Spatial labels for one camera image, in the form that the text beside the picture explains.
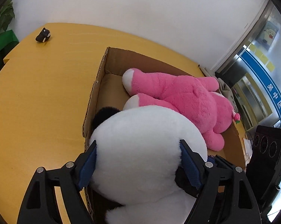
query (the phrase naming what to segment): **blue banner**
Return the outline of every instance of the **blue banner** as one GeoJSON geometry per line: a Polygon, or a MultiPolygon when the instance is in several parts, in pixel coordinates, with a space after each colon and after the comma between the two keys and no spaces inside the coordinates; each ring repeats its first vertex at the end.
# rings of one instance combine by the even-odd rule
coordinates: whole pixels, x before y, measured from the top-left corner
{"type": "Polygon", "coordinates": [[[244,51],[240,58],[246,63],[246,65],[248,65],[265,88],[281,121],[281,93],[276,84],[251,53],[244,51]]]}

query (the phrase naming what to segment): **pink plush arm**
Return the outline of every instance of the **pink plush arm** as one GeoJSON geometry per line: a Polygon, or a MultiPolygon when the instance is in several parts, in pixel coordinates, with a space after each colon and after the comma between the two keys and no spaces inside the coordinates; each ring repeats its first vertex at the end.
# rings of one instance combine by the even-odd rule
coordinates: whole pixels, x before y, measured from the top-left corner
{"type": "Polygon", "coordinates": [[[219,83],[214,77],[198,77],[197,79],[209,92],[215,92],[219,89],[219,83]]]}
{"type": "Polygon", "coordinates": [[[172,84],[176,76],[154,72],[143,73],[133,68],[131,94],[144,93],[155,99],[159,99],[163,91],[172,84]]]}

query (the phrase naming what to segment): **green plant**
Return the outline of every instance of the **green plant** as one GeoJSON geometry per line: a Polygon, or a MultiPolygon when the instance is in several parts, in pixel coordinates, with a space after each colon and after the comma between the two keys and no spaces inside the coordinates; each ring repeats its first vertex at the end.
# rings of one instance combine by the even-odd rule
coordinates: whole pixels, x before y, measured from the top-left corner
{"type": "Polygon", "coordinates": [[[7,30],[8,25],[15,17],[12,0],[6,0],[0,8],[0,33],[7,30]]]}

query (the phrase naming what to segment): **silver bolt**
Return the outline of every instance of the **silver bolt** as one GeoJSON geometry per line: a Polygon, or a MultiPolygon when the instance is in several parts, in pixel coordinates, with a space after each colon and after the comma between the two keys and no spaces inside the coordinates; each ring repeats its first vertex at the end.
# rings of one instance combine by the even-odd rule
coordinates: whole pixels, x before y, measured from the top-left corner
{"type": "Polygon", "coordinates": [[[44,170],[44,168],[43,168],[43,167],[38,167],[38,168],[37,168],[37,173],[42,173],[42,172],[43,172],[43,170],[44,170]]]}
{"type": "Polygon", "coordinates": [[[210,161],[205,162],[206,167],[213,167],[213,163],[210,161]]]}
{"type": "Polygon", "coordinates": [[[66,163],[67,168],[71,168],[73,166],[74,166],[74,162],[72,162],[72,161],[69,161],[69,162],[66,163]]]}
{"type": "Polygon", "coordinates": [[[236,171],[237,171],[238,173],[241,173],[241,172],[243,171],[243,169],[242,169],[241,167],[236,167],[236,171]]]}

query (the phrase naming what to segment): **pink plush toy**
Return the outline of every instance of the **pink plush toy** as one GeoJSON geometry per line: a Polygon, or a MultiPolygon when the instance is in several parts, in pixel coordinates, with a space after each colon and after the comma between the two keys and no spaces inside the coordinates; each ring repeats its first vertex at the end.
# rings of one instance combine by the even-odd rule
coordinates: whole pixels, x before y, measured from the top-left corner
{"type": "Polygon", "coordinates": [[[144,73],[128,69],[122,78],[126,91],[132,96],[124,110],[146,105],[170,108],[187,117],[201,132],[207,148],[220,151],[224,147],[224,132],[240,120],[233,106],[219,93],[213,77],[195,78],[165,73],[144,73]]]}

